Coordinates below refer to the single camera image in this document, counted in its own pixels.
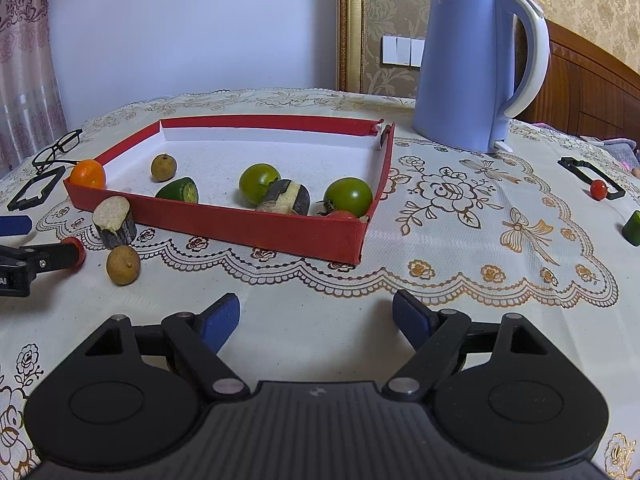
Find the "floral tablecloth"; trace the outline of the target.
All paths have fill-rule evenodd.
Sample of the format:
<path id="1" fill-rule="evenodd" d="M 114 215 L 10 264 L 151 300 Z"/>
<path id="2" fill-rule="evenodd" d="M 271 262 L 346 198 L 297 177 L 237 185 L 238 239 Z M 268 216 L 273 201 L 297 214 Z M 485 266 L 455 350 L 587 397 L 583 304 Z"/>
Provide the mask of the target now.
<path id="1" fill-rule="evenodd" d="M 417 136 L 405 99 L 329 90 L 188 94 L 134 103 L 86 122 L 77 158 L 96 156 L 162 118 L 299 114 L 384 119 L 396 126 L 390 175 L 358 266 L 143 228 L 140 278 L 108 279 L 91 219 L 57 188 L 32 212 L 30 240 L 74 236 L 87 259 L 75 273 L 40 275 L 25 299 L 1 303 L 1 474 L 17 479 L 38 458 L 24 428 L 28 396 L 113 313 L 154 324 L 179 310 L 238 295 L 242 318 L 222 358 L 248 382 L 386 379 L 411 354 L 390 300 L 407 289 L 424 304 L 479 321 L 527 316 L 605 396 L 610 423 L 597 463 L 613 479 L 639 474 L 639 251 L 622 226 L 639 185 L 594 200 L 558 164 L 558 148 L 516 122 L 512 151 L 460 152 Z"/>

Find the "eggplant piece white cut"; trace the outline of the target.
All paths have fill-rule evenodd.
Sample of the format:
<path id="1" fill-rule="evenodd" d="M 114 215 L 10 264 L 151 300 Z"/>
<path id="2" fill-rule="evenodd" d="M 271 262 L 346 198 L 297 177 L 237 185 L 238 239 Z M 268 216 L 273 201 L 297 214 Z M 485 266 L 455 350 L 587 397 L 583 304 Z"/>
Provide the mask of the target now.
<path id="1" fill-rule="evenodd" d="M 129 200 L 124 196 L 102 200 L 93 211 L 92 222 L 107 249 L 130 245 L 136 239 L 136 222 Z"/>

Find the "black eyeglasses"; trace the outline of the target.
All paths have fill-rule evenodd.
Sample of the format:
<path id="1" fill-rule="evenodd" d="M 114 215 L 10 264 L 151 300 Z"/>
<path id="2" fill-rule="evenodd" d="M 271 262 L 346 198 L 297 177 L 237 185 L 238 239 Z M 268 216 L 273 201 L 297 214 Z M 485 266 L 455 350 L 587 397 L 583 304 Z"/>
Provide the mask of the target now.
<path id="1" fill-rule="evenodd" d="M 55 164 L 76 165 L 77 160 L 70 158 L 70 152 L 78 147 L 81 133 L 81 128 L 74 129 L 40 151 L 32 160 L 36 174 L 43 174 Z"/>

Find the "black plastic frame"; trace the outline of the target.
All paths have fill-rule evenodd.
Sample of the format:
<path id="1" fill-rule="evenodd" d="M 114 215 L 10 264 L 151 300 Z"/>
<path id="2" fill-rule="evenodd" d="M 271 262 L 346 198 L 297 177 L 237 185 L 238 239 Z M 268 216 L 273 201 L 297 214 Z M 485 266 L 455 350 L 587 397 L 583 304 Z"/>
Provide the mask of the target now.
<path id="1" fill-rule="evenodd" d="M 66 173 L 63 166 L 49 169 L 28 180 L 6 205 L 8 211 L 24 211 L 42 205 Z"/>
<path id="2" fill-rule="evenodd" d="M 558 160 L 558 164 L 589 186 L 596 181 L 601 181 L 606 189 L 607 200 L 618 200 L 626 195 L 626 191 L 617 182 L 591 162 L 564 156 Z"/>

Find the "small red cherry tomato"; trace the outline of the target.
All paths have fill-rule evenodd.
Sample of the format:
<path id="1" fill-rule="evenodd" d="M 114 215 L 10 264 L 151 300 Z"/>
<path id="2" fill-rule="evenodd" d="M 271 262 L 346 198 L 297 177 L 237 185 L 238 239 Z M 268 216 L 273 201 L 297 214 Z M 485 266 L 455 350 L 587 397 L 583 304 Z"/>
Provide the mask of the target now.
<path id="1" fill-rule="evenodd" d="M 78 251 L 78 259 L 76 262 L 76 266 L 81 266 L 86 258 L 86 251 L 84 245 L 78 240 L 77 237 L 65 237 L 62 239 L 62 244 L 73 245 L 77 248 Z"/>

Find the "black plastic frame right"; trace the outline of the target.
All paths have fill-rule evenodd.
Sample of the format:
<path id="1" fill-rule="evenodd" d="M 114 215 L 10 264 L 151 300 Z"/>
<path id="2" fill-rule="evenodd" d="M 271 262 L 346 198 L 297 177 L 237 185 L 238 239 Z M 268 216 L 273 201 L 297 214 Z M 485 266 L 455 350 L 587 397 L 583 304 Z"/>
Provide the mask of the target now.
<path id="1" fill-rule="evenodd" d="M 596 181 L 601 181 L 606 189 L 607 200 L 618 200 L 626 195 L 626 191 L 617 182 L 591 162 L 564 156 L 558 160 L 558 164 L 589 186 Z"/>

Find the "red cardboard tray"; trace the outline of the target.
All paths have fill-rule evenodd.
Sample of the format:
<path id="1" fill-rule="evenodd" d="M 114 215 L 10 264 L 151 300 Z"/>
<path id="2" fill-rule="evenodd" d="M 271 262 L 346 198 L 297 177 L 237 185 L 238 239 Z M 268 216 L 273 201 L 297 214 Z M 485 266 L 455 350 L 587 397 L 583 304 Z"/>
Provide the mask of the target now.
<path id="1" fill-rule="evenodd" d="M 76 177 L 64 184 L 78 209 L 119 196 L 145 226 L 357 264 L 390 173 L 394 133 L 383 119 L 159 119 L 96 156 L 104 185 Z"/>

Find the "pink grey bedding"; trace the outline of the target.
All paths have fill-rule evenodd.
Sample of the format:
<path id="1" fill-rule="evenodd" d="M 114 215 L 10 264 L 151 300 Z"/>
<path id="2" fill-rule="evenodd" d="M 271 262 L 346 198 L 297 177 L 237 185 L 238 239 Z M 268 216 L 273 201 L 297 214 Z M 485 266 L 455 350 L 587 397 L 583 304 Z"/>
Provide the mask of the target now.
<path id="1" fill-rule="evenodd" d="M 544 122 L 532 127 L 554 144 L 561 156 L 591 162 L 618 183 L 639 184 L 637 143 L 625 138 L 604 140 L 589 134 L 569 134 Z"/>

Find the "gold picture frame moulding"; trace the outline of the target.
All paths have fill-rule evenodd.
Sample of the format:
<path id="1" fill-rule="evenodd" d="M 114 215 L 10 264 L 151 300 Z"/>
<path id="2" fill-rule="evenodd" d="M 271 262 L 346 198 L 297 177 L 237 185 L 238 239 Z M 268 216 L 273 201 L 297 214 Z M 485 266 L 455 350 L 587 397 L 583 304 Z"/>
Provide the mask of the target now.
<path id="1" fill-rule="evenodd" d="M 337 88 L 412 98 L 418 68 L 383 62 L 382 38 L 422 39 L 431 0 L 337 0 Z"/>

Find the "blue electric kettle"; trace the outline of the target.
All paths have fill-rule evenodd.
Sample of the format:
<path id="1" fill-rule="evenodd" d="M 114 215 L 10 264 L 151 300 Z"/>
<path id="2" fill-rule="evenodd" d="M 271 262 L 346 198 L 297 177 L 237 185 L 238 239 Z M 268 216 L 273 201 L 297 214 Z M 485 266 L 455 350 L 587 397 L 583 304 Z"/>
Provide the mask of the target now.
<path id="1" fill-rule="evenodd" d="M 539 93 L 549 55 L 534 0 L 431 0 L 413 129 L 450 148 L 510 153 L 509 122 Z"/>

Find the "black plastic frame left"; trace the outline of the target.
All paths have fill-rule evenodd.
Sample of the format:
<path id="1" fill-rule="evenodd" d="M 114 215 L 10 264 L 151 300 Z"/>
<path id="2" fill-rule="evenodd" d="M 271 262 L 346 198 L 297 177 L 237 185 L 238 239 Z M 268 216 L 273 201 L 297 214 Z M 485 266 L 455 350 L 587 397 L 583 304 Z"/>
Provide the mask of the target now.
<path id="1" fill-rule="evenodd" d="M 28 180 L 6 205 L 8 211 L 24 211 L 42 205 L 66 173 L 63 166 L 49 169 Z"/>

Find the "orange mandarin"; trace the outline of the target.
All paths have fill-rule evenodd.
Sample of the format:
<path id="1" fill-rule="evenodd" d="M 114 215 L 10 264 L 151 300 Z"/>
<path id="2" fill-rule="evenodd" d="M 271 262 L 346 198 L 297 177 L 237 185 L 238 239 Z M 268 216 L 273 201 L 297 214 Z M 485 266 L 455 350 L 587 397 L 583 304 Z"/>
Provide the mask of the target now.
<path id="1" fill-rule="evenodd" d="M 73 185 L 85 188 L 106 188 L 106 173 L 104 167 L 94 159 L 85 159 L 78 162 L 68 178 Z"/>

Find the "green tomato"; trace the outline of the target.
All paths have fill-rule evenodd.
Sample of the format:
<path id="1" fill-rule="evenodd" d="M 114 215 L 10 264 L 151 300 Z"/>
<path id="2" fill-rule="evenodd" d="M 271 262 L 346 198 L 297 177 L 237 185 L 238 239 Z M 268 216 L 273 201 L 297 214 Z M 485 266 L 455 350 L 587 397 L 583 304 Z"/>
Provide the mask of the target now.
<path id="1" fill-rule="evenodd" d="M 280 179 L 280 172 L 260 162 L 246 168 L 239 178 L 239 190 L 244 200 L 257 206 L 264 199 L 270 185 Z"/>
<path id="2" fill-rule="evenodd" d="M 367 182 L 354 177 L 346 177 L 332 182 L 323 195 L 326 211 L 348 211 L 355 217 L 362 217 L 373 202 L 373 194 Z"/>

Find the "brown longan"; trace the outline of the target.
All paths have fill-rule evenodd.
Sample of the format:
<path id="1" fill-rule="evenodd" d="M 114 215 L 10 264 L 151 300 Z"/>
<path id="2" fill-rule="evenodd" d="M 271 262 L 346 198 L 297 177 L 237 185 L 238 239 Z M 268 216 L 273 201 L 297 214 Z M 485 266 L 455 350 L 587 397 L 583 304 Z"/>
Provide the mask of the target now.
<path id="1" fill-rule="evenodd" d="M 134 248 L 122 245 L 108 254 L 106 273 L 115 285 L 126 286 L 137 281 L 140 272 L 140 257 Z"/>
<path id="2" fill-rule="evenodd" d="M 166 182 L 175 177 L 177 162 L 169 154 L 159 154 L 152 160 L 150 170 L 154 182 Z"/>

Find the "cut green cucumber piece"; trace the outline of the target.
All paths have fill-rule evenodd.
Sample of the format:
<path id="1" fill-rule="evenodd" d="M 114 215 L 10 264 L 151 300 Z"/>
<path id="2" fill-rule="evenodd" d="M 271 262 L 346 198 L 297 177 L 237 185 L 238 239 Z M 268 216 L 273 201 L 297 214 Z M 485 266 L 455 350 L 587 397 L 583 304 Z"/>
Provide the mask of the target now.
<path id="1" fill-rule="evenodd" d="M 198 187 L 190 177 L 175 179 L 160 188 L 155 194 L 162 200 L 176 200 L 177 202 L 197 204 Z"/>

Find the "pink curtain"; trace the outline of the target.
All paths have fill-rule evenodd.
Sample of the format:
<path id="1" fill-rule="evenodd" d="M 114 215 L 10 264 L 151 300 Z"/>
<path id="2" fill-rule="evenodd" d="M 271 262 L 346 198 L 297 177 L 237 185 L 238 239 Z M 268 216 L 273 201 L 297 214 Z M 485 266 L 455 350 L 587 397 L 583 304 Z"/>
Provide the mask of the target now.
<path id="1" fill-rule="evenodd" d="M 67 131 L 50 46 L 49 0 L 1 0 L 1 173 Z"/>

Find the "white wall switch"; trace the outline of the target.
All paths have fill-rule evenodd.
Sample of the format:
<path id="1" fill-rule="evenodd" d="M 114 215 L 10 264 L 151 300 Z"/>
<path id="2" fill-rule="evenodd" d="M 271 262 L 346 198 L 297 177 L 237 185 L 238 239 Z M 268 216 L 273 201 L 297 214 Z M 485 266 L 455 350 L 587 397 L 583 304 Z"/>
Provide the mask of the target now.
<path id="1" fill-rule="evenodd" d="M 420 68 L 424 44 L 423 39 L 383 36 L 381 63 Z"/>

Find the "wooden headboard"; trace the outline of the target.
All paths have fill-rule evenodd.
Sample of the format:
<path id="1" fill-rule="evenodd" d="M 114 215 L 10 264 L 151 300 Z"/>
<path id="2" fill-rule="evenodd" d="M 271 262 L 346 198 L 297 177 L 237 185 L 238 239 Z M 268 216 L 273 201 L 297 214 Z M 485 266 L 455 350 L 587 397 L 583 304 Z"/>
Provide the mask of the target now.
<path id="1" fill-rule="evenodd" d="M 536 99 L 518 119 L 573 136 L 637 141 L 639 73 L 558 24 L 549 22 L 548 29 L 547 76 Z"/>

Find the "green cucumber chunk far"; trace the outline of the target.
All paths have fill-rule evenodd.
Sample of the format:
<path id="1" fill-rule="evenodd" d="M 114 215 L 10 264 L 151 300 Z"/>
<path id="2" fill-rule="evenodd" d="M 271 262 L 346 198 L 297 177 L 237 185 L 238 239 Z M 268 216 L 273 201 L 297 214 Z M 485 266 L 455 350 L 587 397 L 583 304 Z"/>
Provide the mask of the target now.
<path id="1" fill-rule="evenodd" d="M 640 210 L 634 211 L 622 227 L 624 239 L 631 245 L 640 245 Z"/>

